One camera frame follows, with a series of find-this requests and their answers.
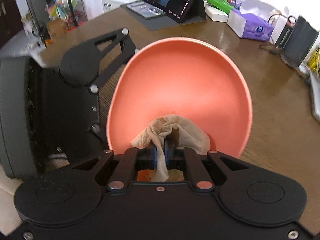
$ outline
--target orange bowl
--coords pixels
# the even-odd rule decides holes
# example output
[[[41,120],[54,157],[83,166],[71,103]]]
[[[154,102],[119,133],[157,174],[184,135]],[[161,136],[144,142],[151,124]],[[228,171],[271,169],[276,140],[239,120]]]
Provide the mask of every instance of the orange bowl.
[[[190,38],[156,41],[126,65],[111,102],[107,137],[122,154],[159,116],[190,119],[210,137],[211,149],[239,157],[248,141],[252,102],[236,65],[223,52]]]

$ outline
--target white fabric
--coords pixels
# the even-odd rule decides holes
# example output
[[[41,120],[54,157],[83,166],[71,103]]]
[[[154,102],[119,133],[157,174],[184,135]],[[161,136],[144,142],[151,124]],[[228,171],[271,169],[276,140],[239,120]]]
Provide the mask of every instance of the white fabric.
[[[166,181],[169,178],[163,152],[164,139],[171,134],[171,138],[181,147],[194,149],[197,154],[206,155],[210,150],[210,139],[201,128],[185,117],[166,115],[154,119],[135,139],[132,147],[148,146],[150,141],[157,147],[157,171],[151,181]]]
[[[21,183],[19,179],[9,179],[0,165],[0,231],[5,236],[22,223],[13,204],[13,195]]]

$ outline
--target electrical outlet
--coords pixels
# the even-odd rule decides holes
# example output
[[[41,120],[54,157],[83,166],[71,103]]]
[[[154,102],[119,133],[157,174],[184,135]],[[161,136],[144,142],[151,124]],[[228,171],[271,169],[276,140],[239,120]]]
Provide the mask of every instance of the electrical outlet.
[[[114,0],[102,0],[103,11],[105,13],[119,8],[122,4],[124,4],[124,2]]]

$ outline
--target black pole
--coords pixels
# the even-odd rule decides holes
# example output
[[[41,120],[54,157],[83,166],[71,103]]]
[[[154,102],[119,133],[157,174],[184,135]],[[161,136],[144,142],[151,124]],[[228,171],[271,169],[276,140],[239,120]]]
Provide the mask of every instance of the black pole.
[[[77,19],[76,19],[75,12],[73,10],[73,6],[72,6],[71,0],[68,0],[68,5],[69,5],[69,8],[70,8],[70,13],[71,13],[73,24],[75,25],[75,27],[78,27],[79,25],[78,25],[78,22],[77,22]]]

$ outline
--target table surface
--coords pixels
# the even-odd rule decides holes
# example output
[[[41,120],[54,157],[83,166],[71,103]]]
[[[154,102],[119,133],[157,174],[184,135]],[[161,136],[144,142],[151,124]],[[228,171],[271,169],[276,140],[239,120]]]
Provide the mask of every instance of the table surface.
[[[309,88],[279,57],[259,49],[260,42],[240,39],[225,23],[207,22],[148,31],[119,8],[97,17],[58,38],[44,50],[45,64],[59,65],[71,47],[110,31],[127,27],[138,48],[163,38],[180,36],[212,44],[238,66],[250,89],[253,103],[251,135],[241,159],[295,179],[307,191],[308,203],[300,219],[310,232],[320,231],[320,124],[311,114]],[[100,69],[119,53],[115,48]],[[100,91],[101,122],[105,124],[109,104],[121,68]]]

